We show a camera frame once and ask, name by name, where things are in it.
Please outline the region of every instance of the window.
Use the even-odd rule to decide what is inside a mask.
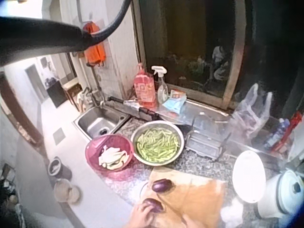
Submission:
[[[147,70],[152,73],[152,66],[164,66],[169,88],[221,106],[238,35],[236,4],[233,0],[134,1],[139,51]]]

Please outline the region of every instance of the rice cooker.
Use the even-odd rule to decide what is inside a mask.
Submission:
[[[257,203],[257,212],[261,218],[282,218],[295,214],[304,201],[302,179],[293,171],[278,174],[266,182],[263,197]]]

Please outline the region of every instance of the sliced vegetable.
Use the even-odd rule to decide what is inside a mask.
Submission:
[[[127,160],[129,159],[129,155],[126,151],[120,151],[120,148],[110,147],[107,149],[104,146],[104,152],[98,158],[99,165],[109,170],[116,170],[122,167]]]
[[[159,202],[156,199],[153,198],[146,198],[143,203],[147,203],[149,205],[152,205],[154,208],[152,209],[152,212],[154,213],[162,213],[164,212],[164,208],[162,206],[162,203]]]
[[[149,162],[167,161],[176,154],[178,148],[178,137],[162,127],[148,129],[136,142],[138,153]]]
[[[160,179],[153,182],[152,190],[158,193],[169,191],[173,187],[173,183],[169,179]]]

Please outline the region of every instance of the eggplant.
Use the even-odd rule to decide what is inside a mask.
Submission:
[[[169,179],[156,180],[152,184],[152,190],[157,193],[169,191],[173,187],[173,183]]]
[[[154,213],[162,213],[162,212],[164,212],[164,208],[162,206],[162,203],[159,202],[156,199],[146,198],[142,203],[147,203],[149,205],[154,206],[154,208],[151,210]]]

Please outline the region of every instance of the pink bottle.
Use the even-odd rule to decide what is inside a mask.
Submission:
[[[156,106],[155,88],[153,76],[142,68],[143,64],[138,64],[139,71],[134,79],[134,88],[138,103],[145,108]]]

